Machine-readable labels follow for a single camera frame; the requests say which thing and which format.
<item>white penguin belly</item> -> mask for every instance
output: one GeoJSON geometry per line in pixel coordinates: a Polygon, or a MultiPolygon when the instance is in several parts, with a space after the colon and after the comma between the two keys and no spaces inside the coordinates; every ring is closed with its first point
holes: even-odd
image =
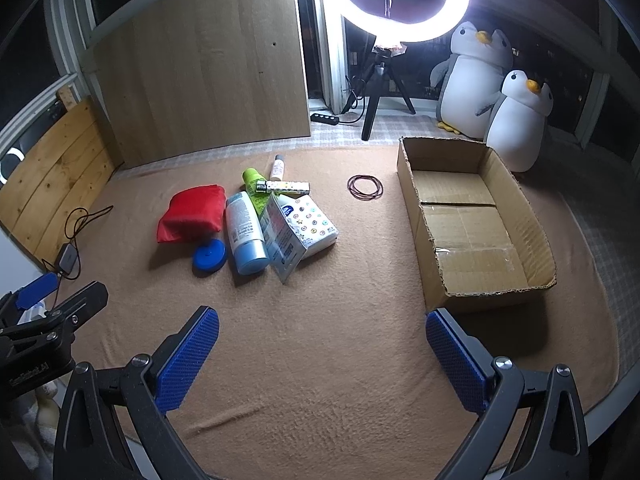
{"type": "Polygon", "coordinates": [[[486,145],[500,155],[510,171],[527,171],[538,158],[544,129],[541,114],[507,97],[491,123],[486,145]]]}
{"type": "Polygon", "coordinates": [[[484,139],[490,113],[476,117],[476,109],[502,87],[502,70],[482,60],[459,56],[444,89],[440,116],[466,136],[484,139]]]}

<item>cardboard box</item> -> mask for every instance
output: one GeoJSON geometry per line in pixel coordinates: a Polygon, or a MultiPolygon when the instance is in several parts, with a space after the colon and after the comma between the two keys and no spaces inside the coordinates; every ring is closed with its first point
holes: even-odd
{"type": "Polygon", "coordinates": [[[271,266],[282,283],[301,260],[334,244],[338,237],[338,229],[309,195],[281,195],[279,200],[271,193],[260,227],[271,266]]]}
{"type": "Polygon", "coordinates": [[[491,148],[403,137],[398,179],[427,310],[474,312],[529,301],[556,284],[533,209],[491,148]]]}

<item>penguin plush toy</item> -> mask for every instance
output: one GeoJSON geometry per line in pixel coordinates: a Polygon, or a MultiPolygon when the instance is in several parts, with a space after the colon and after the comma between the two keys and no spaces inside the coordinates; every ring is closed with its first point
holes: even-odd
{"type": "Polygon", "coordinates": [[[479,105],[476,114],[489,119],[486,145],[510,171],[519,173],[529,170],[538,158],[546,118],[553,107],[554,96],[546,83],[540,88],[522,70],[514,70],[504,79],[502,92],[479,105]]]}
{"type": "Polygon", "coordinates": [[[436,110],[438,127],[483,139],[489,116],[476,116],[480,102],[500,91],[513,64],[511,43],[501,30],[478,31],[471,22],[459,25],[451,37],[451,56],[431,71],[431,86],[442,90],[436,110]]]}

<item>penguin beak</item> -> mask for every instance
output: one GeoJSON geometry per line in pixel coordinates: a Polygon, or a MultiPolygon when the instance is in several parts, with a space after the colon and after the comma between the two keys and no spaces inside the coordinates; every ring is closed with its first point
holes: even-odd
{"type": "Polygon", "coordinates": [[[485,30],[481,30],[480,32],[476,32],[476,38],[478,38],[478,41],[480,43],[485,44],[485,45],[491,45],[494,42],[494,38],[489,36],[487,31],[485,31],[485,30]]]}
{"type": "Polygon", "coordinates": [[[533,79],[527,79],[527,88],[534,94],[539,94],[542,90],[542,88],[540,88],[540,85],[536,81],[533,81],[533,79]]]}

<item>red fabric bag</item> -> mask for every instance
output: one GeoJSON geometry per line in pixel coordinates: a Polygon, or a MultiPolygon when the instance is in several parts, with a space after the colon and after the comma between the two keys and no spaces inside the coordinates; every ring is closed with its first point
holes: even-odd
{"type": "Polygon", "coordinates": [[[158,222],[158,243],[206,240],[222,229],[225,202],[225,189],[220,186],[192,187],[176,193],[158,222]]]}

